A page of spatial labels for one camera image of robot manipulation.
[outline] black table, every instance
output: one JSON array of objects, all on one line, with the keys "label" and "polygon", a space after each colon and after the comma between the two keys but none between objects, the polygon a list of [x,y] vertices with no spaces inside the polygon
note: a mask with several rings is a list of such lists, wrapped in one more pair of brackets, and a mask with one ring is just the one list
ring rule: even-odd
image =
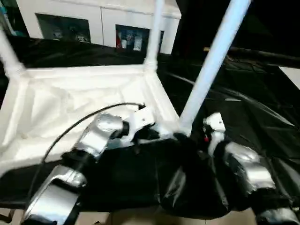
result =
[{"label": "black table", "polygon": [[[20,37],[11,37],[10,41],[20,61],[29,68],[140,64],[144,59],[138,53],[86,43]],[[194,81],[200,69],[201,62],[159,56],[157,73],[178,114],[193,86],[173,75]],[[4,96],[7,80],[3,71],[1,78]],[[299,90],[277,67],[226,60],[198,113],[192,138],[199,140],[204,117],[221,112],[228,136],[262,155],[278,188],[299,207],[298,95]],[[221,196],[215,183],[222,172],[212,173],[207,158],[195,155],[192,148],[166,140],[140,146],[139,154],[132,147],[107,151],[91,174],[94,179],[83,194],[83,210],[157,206],[177,216],[209,219],[247,208],[247,201],[234,188],[227,197]],[[58,163],[46,164],[39,184]],[[35,170],[36,165],[16,169],[0,178],[0,207],[24,208]]]}]

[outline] white pole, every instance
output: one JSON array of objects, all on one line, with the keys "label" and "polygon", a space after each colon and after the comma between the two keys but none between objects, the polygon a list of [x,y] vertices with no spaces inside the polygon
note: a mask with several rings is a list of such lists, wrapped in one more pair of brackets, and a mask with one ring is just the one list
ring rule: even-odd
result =
[{"label": "white pole", "polygon": [[23,71],[24,67],[19,62],[15,52],[10,45],[10,42],[6,38],[2,26],[0,25],[0,58],[3,63],[6,76],[19,76]]},{"label": "white pole", "polygon": [[146,69],[157,69],[157,54],[160,41],[160,25],[162,20],[162,12],[165,5],[165,0],[156,0],[155,1],[155,10],[153,16],[152,29],[150,31],[147,56],[145,59],[145,68]]},{"label": "white pole", "polygon": [[222,65],[250,3],[251,0],[230,1],[194,88],[180,116],[180,124],[183,128],[191,131],[194,119]]}]

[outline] black cable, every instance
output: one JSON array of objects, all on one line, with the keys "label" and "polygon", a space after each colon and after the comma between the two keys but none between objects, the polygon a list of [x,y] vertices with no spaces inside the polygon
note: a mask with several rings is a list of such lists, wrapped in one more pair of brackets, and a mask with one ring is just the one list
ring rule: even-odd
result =
[{"label": "black cable", "polygon": [[99,109],[97,111],[94,111],[88,115],[86,115],[85,117],[81,118],[80,120],[78,120],[75,124],[73,124],[72,126],[70,126],[68,129],[66,129],[61,135],[59,135],[55,140],[54,142],[52,143],[52,145],[49,147],[49,149],[47,150],[47,152],[45,153],[44,157],[42,158],[41,162],[40,162],[40,165],[38,166],[37,168],[37,171],[35,172],[34,176],[33,176],[33,179],[32,179],[32,182],[31,182],[31,185],[30,185],[30,188],[29,188],[29,191],[27,193],[27,203],[26,203],[26,208],[29,207],[29,204],[30,204],[30,199],[31,199],[31,194],[32,194],[32,191],[33,191],[33,188],[34,188],[34,185],[36,183],[36,180],[38,178],[38,175],[41,171],[41,169],[43,168],[43,165],[45,164],[45,160],[46,158],[48,157],[50,151],[53,149],[53,147],[56,145],[57,142],[60,141],[61,138],[63,138],[63,136],[65,136],[70,130],[72,130],[74,127],[76,127],[78,124],[80,124],[81,122],[83,122],[84,120],[88,119],[89,117],[91,116],[94,116],[98,113],[101,113],[105,110],[108,110],[108,109],[111,109],[111,108],[114,108],[114,107],[117,107],[117,106],[120,106],[120,105],[137,105],[139,107],[144,107],[144,105],[142,104],[139,104],[139,103],[130,103],[130,102],[125,102],[125,103],[118,103],[118,104],[114,104],[114,105],[110,105],[110,106],[107,106],[107,107],[104,107],[102,109]]}]

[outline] tile floor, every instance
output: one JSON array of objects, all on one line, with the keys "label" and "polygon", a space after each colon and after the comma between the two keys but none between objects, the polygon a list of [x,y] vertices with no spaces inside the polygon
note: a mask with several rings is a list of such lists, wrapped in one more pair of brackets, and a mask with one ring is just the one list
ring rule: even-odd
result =
[{"label": "tile floor", "polygon": [[[2,214],[7,215],[7,209],[0,209]],[[22,210],[16,210],[11,225],[19,225]],[[228,215],[213,219],[199,220],[169,216],[150,210],[121,210],[114,213],[106,212],[83,212],[75,225],[93,225],[99,221],[101,225],[255,225],[255,217],[252,210],[243,212],[231,212]]]}]

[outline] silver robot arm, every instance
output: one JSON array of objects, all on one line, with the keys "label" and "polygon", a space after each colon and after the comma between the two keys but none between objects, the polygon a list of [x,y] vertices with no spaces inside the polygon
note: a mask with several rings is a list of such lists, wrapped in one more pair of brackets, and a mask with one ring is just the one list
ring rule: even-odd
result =
[{"label": "silver robot arm", "polygon": [[249,147],[227,141],[220,113],[203,121],[208,153],[220,157],[232,172],[240,191],[249,201],[260,225],[300,225],[290,203],[275,186],[261,157]]},{"label": "silver robot arm", "polygon": [[135,132],[154,123],[152,112],[147,107],[124,121],[110,114],[98,114],[34,194],[22,224],[74,224],[80,211],[80,193],[88,183],[86,174],[100,159],[109,141],[130,142]]}]

